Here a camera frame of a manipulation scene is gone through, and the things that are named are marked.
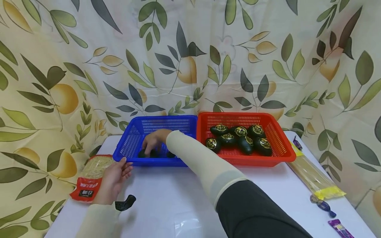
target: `beige arm sleeve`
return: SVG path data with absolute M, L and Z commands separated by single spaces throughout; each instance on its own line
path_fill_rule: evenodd
M 221 194 L 232 184 L 247 180 L 246 176 L 199 141 L 180 131 L 172 131 L 167 139 L 168 150 L 198 176 L 214 208 Z
M 113 237 L 119 214 L 114 203 L 90 205 L 76 238 Z

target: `white table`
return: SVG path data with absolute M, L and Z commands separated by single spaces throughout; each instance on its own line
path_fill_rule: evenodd
M 293 139 L 296 134 L 286 132 L 286 135 Z M 119 139 L 120 136 L 108 137 L 98 153 L 112 154 Z M 321 168 L 306 145 L 299 141 L 304 154 Z M 328 213 L 310 203 L 310 191 L 285 163 L 273 168 L 239 169 L 314 238 L 339 238 L 327 223 L 332 220 Z M 193 222 L 193 226 L 201 227 L 199 231 L 204 235 L 198 237 L 226 237 L 221 235 L 223 230 L 218 216 L 207 200 L 200 182 L 189 168 L 135 167 L 133 176 L 126 182 L 119 200 L 125 200 L 129 194 L 136 197 L 136 202 L 119 217 L 120 225 L 117 229 L 120 237 L 174 238 L 174 222 L 182 218 L 190 219 L 184 223 L 185 225 Z M 375 238 L 346 198 L 329 200 L 328 203 L 337 213 L 337 219 L 340 219 L 354 237 Z M 87 207 L 86 204 L 69 199 L 45 237 L 75 237 Z

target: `blue plastic basket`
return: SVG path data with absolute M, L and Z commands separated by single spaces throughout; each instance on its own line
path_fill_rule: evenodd
M 125 129 L 112 157 L 115 161 L 120 161 L 126 157 L 128 162 L 134 163 L 134 166 L 185 167 L 186 165 L 181 159 L 166 157 L 168 149 L 165 144 L 162 144 L 159 151 L 160 158 L 138 158 L 146 135 L 158 129 L 179 130 L 196 138 L 197 116 L 135 117 Z

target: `spaghetti package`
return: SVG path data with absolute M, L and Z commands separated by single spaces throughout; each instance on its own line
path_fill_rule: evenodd
M 338 198 L 346 194 L 309 161 L 292 142 L 290 143 L 296 153 L 296 160 L 287 164 L 318 199 Z
M 115 161 L 112 155 L 95 155 L 85 165 L 70 196 L 77 201 L 92 203 L 101 186 L 104 170 Z

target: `black plastic clip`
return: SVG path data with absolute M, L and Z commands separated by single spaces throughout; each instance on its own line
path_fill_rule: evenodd
M 128 208 L 132 207 L 132 204 L 134 204 L 135 201 L 136 201 L 135 196 L 130 194 L 124 202 L 116 201 L 115 208 L 116 210 L 121 212 L 125 211 Z

